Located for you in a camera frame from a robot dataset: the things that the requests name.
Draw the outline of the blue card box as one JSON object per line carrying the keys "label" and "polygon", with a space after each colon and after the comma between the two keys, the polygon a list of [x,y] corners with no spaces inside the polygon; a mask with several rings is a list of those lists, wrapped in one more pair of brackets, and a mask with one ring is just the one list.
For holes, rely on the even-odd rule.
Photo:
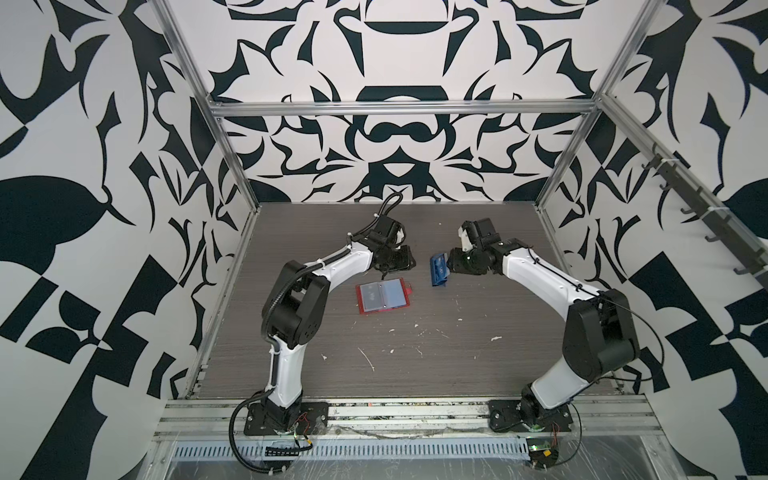
{"label": "blue card box", "polygon": [[446,252],[434,254],[430,257],[430,279],[433,287],[446,284],[450,275],[448,267],[449,254]]}

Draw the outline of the red leather card holder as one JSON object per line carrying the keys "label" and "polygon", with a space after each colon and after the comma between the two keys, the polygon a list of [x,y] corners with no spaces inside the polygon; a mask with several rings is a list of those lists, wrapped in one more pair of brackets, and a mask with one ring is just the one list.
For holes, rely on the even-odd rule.
{"label": "red leather card holder", "polygon": [[412,288],[403,278],[356,286],[358,309],[361,315],[409,307],[411,294]]}

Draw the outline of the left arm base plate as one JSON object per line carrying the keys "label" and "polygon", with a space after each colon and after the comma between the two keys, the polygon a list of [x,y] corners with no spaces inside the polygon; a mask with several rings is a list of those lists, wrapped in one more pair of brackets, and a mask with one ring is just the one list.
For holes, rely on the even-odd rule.
{"label": "left arm base plate", "polygon": [[330,404],[302,402],[283,408],[269,400],[248,406],[243,433],[246,436],[266,436],[286,432],[310,435],[326,426]]}

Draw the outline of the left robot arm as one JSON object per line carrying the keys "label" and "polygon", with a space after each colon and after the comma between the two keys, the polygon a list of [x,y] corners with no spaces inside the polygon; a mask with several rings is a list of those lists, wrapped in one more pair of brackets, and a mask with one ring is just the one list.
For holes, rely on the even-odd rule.
{"label": "left robot arm", "polygon": [[268,409],[285,415],[297,411],[306,346],[317,334],[336,287],[371,269],[387,275],[415,266],[406,237],[402,223],[378,214],[339,250],[307,263],[284,264],[262,309],[261,335],[271,355],[263,401]]}

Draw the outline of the small circuit board right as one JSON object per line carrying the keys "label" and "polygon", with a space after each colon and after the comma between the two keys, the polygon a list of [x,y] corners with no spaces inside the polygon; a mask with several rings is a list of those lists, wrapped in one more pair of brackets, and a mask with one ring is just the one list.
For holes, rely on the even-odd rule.
{"label": "small circuit board right", "polygon": [[529,460],[527,464],[535,470],[549,470],[559,460],[559,448],[550,440],[544,438],[528,438],[526,440]]}

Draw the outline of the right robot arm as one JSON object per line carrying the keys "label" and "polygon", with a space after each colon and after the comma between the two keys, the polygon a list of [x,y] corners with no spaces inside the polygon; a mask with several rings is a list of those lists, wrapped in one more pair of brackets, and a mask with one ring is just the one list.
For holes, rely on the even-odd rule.
{"label": "right robot arm", "polygon": [[461,245],[447,261],[451,272],[501,275],[534,293],[565,322],[560,359],[523,390],[520,411],[525,415],[541,416],[569,403],[639,357],[635,323],[623,293],[575,279],[519,239],[503,240],[488,218],[463,222],[458,235]]}

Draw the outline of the small circuit board left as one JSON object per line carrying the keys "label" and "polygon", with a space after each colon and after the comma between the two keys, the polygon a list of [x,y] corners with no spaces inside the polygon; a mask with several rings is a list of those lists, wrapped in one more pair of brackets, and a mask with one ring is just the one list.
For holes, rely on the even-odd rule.
{"label": "small circuit board left", "polygon": [[264,448],[264,458],[296,457],[313,449],[311,442],[305,444],[272,444]]}

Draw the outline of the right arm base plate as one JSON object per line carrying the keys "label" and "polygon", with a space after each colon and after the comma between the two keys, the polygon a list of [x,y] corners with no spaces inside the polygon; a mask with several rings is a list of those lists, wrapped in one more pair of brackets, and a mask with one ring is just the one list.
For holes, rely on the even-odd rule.
{"label": "right arm base plate", "polygon": [[573,416],[567,404],[554,409],[541,407],[533,397],[487,402],[488,426],[495,433],[570,432]]}

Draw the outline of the small circuit board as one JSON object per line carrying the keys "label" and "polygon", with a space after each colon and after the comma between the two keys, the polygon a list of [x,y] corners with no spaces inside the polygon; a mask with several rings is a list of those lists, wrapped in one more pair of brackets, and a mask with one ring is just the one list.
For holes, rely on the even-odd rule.
{"label": "small circuit board", "polygon": [[550,440],[544,438],[528,438],[526,440],[529,460],[527,464],[535,470],[549,470],[559,460],[559,448]]}
{"label": "small circuit board", "polygon": [[272,444],[264,448],[264,458],[296,457],[313,449],[311,442],[305,444]]}

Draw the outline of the wall hook rack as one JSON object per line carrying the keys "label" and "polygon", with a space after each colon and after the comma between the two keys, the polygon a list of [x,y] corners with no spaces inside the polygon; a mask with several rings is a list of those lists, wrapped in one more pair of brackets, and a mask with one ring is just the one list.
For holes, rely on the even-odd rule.
{"label": "wall hook rack", "polygon": [[767,289],[767,246],[699,180],[687,164],[663,152],[656,143],[640,151],[648,159],[643,170],[659,176],[662,191],[657,205],[657,220],[662,227],[662,210],[670,193],[683,202],[680,214],[701,221],[711,232],[705,236],[709,243],[721,243],[739,262],[733,269],[739,276],[752,276]]}

